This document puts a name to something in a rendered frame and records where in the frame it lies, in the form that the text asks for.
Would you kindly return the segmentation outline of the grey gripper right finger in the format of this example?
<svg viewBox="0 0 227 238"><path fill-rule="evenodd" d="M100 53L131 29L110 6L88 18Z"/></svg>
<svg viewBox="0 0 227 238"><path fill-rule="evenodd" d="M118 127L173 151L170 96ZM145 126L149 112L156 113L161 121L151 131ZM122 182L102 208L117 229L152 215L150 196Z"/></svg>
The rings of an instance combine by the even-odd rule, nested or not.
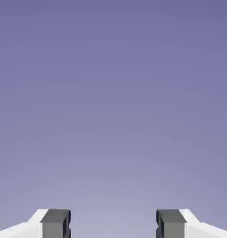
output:
<svg viewBox="0 0 227 238"><path fill-rule="evenodd" d="M227 231L201 222L190 209L158 209L156 238L227 238Z"/></svg>

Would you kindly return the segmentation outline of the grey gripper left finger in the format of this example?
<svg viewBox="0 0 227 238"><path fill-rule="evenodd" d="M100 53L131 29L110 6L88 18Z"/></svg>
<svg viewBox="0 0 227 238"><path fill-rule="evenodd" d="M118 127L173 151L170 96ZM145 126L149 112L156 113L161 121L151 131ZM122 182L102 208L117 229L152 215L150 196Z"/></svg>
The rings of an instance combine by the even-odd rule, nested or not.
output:
<svg viewBox="0 0 227 238"><path fill-rule="evenodd" d="M0 238L71 238L69 209L38 209L26 221L0 230Z"/></svg>

